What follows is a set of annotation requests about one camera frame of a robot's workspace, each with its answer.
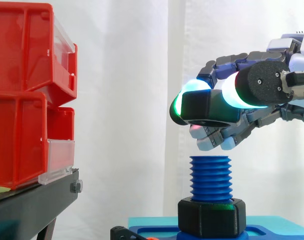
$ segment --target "black clamp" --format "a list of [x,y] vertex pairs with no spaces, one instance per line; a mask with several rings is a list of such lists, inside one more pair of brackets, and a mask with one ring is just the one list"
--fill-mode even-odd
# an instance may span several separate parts
[[147,240],[123,226],[115,226],[111,229],[111,240],[133,240],[134,238],[131,237],[136,237],[137,240]]

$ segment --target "white backdrop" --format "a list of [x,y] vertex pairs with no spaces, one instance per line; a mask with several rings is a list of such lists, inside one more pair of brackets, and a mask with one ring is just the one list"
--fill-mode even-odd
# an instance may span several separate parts
[[84,181],[54,240],[109,239],[129,216],[176,215],[190,195],[188,157],[201,154],[230,156],[248,214],[304,225],[304,124],[279,120],[226,153],[199,152],[188,127],[166,119],[167,103],[207,61],[304,30],[304,0],[47,2],[78,44],[78,99],[68,105]]
[[[169,101],[207,61],[265,51],[271,39],[304,30],[304,0],[295,4],[292,0],[169,2],[176,8],[172,13],[169,4],[169,20],[184,19],[185,23],[184,28],[169,31],[169,41],[184,33],[184,40],[177,46],[181,55],[170,51],[169,44],[169,67],[171,61],[181,66],[177,75],[171,75],[169,68]],[[167,121],[166,161],[170,164],[165,165],[165,189],[172,191],[164,192],[165,215],[176,215],[175,203],[191,195],[189,156],[228,155],[232,159],[232,193],[245,201],[248,215],[278,215],[304,225],[304,123],[277,120],[255,129],[231,151],[218,147],[200,152],[188,130],[187,126],[177,127]]]
[[130,216],[163,211],[167,1],[47,2],[78,45],[78,97],[68,106],[84,183],[53,240],[109,239]]

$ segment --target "blue threaded bolt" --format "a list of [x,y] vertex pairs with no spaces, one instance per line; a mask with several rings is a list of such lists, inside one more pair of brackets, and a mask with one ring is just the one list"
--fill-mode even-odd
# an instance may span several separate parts
[[191,156],[192,200],[206,203],[230,203],[232,179],[227,156]]

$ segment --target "red plastic drawer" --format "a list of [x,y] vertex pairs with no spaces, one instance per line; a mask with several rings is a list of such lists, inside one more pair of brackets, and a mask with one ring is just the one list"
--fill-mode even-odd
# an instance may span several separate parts
[[[49,172],[49,164],[51,172],[72,166],[73,128],[74,110],[48,109],[40,92],[0,92],[0,187],[36,181]],[[49,148],[54,148],[51,157]]]
[[0,91],[38,91],[60,106],[76,98],[76,62],[51,5],[0,2]]

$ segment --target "screw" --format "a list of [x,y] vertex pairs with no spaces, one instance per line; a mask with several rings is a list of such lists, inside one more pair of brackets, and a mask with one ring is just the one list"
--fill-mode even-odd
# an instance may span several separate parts
[[82,190],[83,190],[83,181],[78,179],[74,182],[74,192],[79,194],[82,192]]

